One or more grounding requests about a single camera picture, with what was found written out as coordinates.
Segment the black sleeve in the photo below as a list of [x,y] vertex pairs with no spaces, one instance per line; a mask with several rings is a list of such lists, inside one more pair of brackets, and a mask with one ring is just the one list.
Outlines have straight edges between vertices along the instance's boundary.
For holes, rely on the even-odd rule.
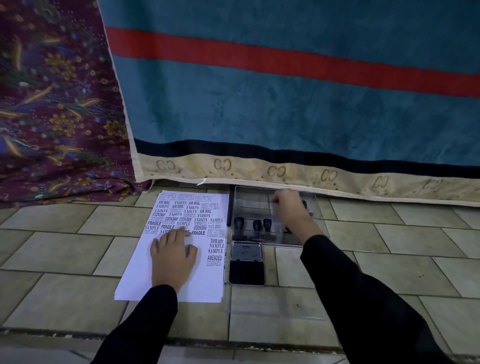
[[426,321],[374,277],[360,272],[326,236],[312,236],[301,260],[350,364],[453,363]]
[[151,288],[105,338],[92,364],[156,364],[176,314],[175,290],[168,285]]

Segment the fabric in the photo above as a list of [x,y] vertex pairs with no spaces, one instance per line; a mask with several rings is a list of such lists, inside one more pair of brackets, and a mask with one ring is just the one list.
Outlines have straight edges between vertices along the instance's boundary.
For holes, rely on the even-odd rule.
[[97,3],[0,2],[0,201],[119,201],[134,182]]
[[[377,279],[363,274],[326,236],[307,240],[300,256],[351,364],[453,363],[427,323]],[[175,290],[151,288],[100,346],[92,364],[158,361],[177,314]]]
[[135,176],[480,206],[480,3],[101,0]]

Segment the flower pattern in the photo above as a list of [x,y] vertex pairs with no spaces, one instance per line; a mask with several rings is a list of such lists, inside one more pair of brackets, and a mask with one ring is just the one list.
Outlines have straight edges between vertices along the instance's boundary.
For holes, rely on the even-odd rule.
[[4,0],[0,32],[0,205],[146,190],[96,2]]

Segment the paper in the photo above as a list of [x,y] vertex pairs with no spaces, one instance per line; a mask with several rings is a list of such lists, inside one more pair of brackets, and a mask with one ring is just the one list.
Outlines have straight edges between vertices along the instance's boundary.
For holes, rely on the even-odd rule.
[[179,302],[215,302],[223,296],[227,242],[227,194],[163,191],[158,195],[130,262],[115,290],[115,300],[139,301],[152,287],[150,244],[170,229],[192,232],[185,245],[198,248],[195,267],[178,294]]

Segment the person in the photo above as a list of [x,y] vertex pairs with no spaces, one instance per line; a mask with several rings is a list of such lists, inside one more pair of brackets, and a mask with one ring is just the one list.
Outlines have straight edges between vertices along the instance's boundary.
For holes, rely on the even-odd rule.
[[[275,194],[276,213],[303,245],[305,265],[350,364],[453,363],[423,317],[379,280],[360,272],[312,221],[297,191]],[[154,240],[152,288],[114,329],[93,364],[156,363],[177,313],[177,294],[190,276],[197,248],[185,249],[185,229]]]

